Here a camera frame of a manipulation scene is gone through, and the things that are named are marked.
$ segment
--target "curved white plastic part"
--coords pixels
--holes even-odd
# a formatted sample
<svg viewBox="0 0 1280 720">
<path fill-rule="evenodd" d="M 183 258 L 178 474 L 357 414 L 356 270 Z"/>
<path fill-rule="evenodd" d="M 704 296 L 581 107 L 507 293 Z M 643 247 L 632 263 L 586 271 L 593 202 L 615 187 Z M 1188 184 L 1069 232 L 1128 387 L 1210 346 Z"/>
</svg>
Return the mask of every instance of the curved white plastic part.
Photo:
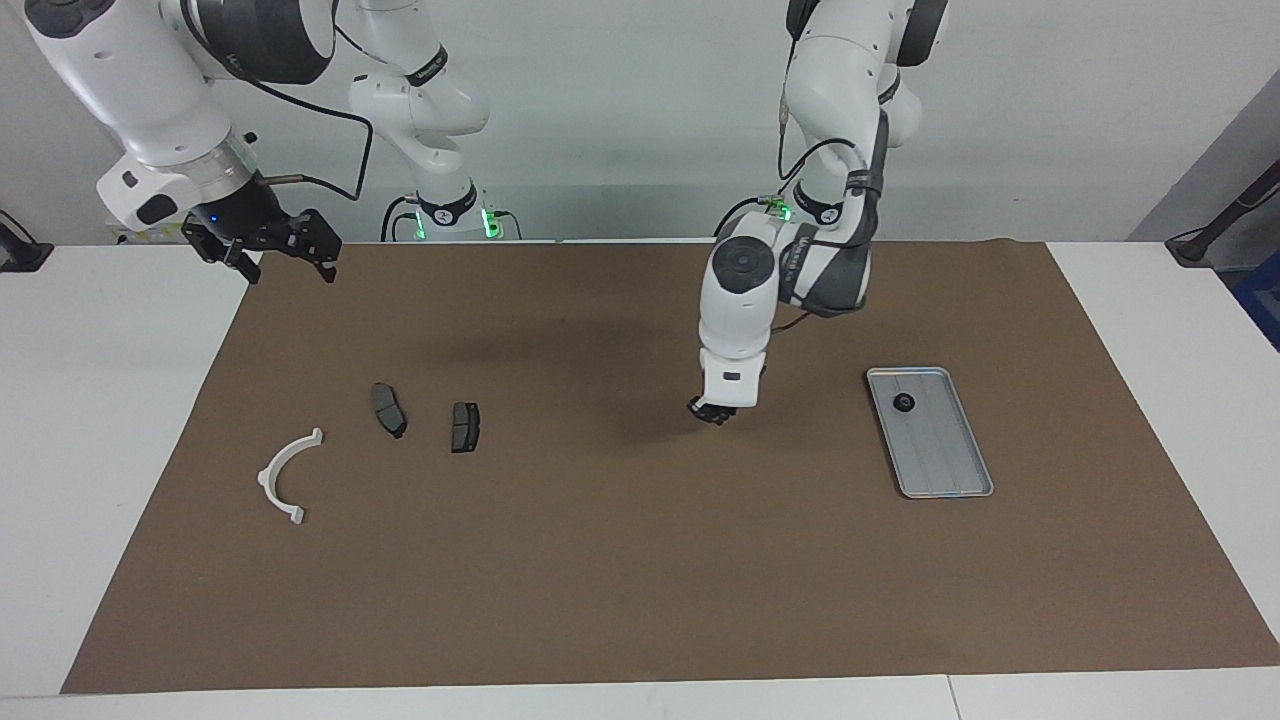
<svg viewBox="0 0 1280 720">
<path fill-rule="evenodd" d="M 275 479 L 280 474 L 280 468 L 284 468 L 285 462 L 293 460 L 293 456 L 302 452 L 303 450 L 316 447 L 324 442 L 324 432 L 320 428 L 311 430 L 311 434 L 303 438 L 298 438 L 289 445 L 285 445 L 283 450 L 275 454 L 271 462 L 268 464 L 266 469 L 257 474 L 257 484 L 262 486 L 266 491 L 266 498 L 271 501 L 271 505 L 280 509 L 282 512 L 289 515 L 289 520 L 294 525 L 302 524 L 302 516 L 306 515 L 306 510 L 298 507 L 297 505 L 289 505 L 280 500 L 275 495 Z"/>
</svg>

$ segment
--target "metal tray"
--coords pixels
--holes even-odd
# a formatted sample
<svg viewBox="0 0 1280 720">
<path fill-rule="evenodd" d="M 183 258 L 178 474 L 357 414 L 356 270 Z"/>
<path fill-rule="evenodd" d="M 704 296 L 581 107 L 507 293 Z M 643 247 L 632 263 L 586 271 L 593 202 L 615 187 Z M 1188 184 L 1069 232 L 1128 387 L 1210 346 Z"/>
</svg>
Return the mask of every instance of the metal tray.
<svg viewBox="0 0 1280 720">
<path fill-rule="evenodd" d="M 867 383 L 902 495 L 986 497 L 991 475 L 951 375 L 942 368 L 873 368 Z M 910 397 L 914 404 L 900 400 Z"/>
</svg>

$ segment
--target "white robotic arm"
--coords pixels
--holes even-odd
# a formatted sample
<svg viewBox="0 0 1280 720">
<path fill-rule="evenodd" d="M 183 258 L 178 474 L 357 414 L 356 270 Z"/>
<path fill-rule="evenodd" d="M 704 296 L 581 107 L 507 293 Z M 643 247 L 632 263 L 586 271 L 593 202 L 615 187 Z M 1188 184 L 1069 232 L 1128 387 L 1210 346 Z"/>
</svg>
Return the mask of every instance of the white robotic arm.
<svg viewBox="0 0 1280 720">
<path fill-rule="evenodd" d="M 257 13 L 255 0 L 24 3 L 41 53 L 125 147 L 97 183 L 122 223 L 143 229 L 188 218 L 183 233 L 200 256 L 250 282 L 259 269 L 246 250 L 302 258 L 333 282 L 342 241 L 319 211 L 280 209 L 183 46 L 219 49 L 244 77 L 315 79 L 333 53 L 329 0 L 280 0 L 274 9 Z"/>
<path fill-rule="evenodd" d="M 749 211 L 721 231 L 703 277 L 703 395 L 689 404 L 699 419 L 723 424 L 756 405 L 777 302 L 822 318 L 863 306 L 884 156 L 891 140 L 905 141 L 919 124 L 919 100 L 901 87 L 897 65 L 928 58 L 946 4 L 792 1 L 783 118 L 788 110 L 815 147 L 819 163 L 804 176 L 813 202 L 805 208 L 788 178 L 782 192 L 795 197 L 801 222 Z"/>
<path fill-rule="evenodd" d="M 449 61 L 421 0 L 357 0 L 369 50 L 393 72 L 357 76 L 351 108 L 413 169 L 419 224 L 431 237 L 483 238 L 490 219 L 453 137 L 484 129 L 489 99 Z"/>
</svg>

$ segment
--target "green led light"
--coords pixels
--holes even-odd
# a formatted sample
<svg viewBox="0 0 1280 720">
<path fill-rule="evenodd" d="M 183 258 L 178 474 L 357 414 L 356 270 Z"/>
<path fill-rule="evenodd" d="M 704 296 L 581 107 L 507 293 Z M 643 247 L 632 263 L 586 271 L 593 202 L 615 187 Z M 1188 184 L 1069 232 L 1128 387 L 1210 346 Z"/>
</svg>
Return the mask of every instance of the green led light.
<svg viewBox="0 0 1280 720">
<path fill-rule="evenodd" d="M 480 218 L 484 219 L 484 234 L 489 240 L 502 237 L 502 223 L 494 218 L 489 210 L 480 209 Z"/>
</svg>

